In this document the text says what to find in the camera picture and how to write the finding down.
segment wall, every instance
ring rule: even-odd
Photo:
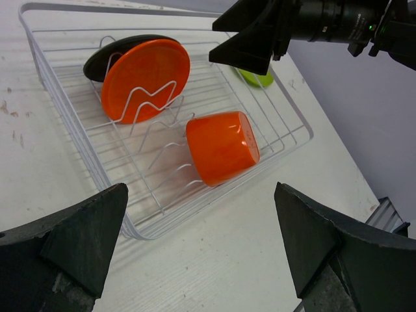
[[[377,197],[416,219],[416,72],[346,48],[293,40],[289,54]]]

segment orange cup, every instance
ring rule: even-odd
[[[243,112],[190,120],[187,139],[195,167],[210,187],[242,174],[260,159],[252,127]]]

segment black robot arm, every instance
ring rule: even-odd
[[[291,39],[339,42],[358,56],[385,51],[416,70],[416,1],[239,0],[213,23],[214,31],[236,32],[209,54],[211,62],[264,75]]]

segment green object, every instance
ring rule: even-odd
[[[237,70],[241,73],[241,75],[244,77],[244,79],[248,83],[251,83],[252,85],[255,85],[255,86],[266,87],[266,86],[270,86],[274,82],[273,76],[269,71],[267,72],[265,76],[261,76],[261,75],[256,75],[254,73],[250,73],[249,71],[246,71],[246,70],[240,70],[239,68],[237,68]]]

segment orange plate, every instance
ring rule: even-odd
[[[103,109],[112,120],[122,124],[150,119],[160,114],[168,101],[180,95],[188,81],[189,71],[189,55],[181,44],[165,39],[140,44],[120,57],[108,72],[101,90]],[[170,81],[176,81],[176,86],[169,84],[154,94]],[[150,95],[136,90],[123,116],[129,94],[136,87],[143,88]],[[135,118],[139,106],[145,102],[151,102],[160,110],[143,105]]]

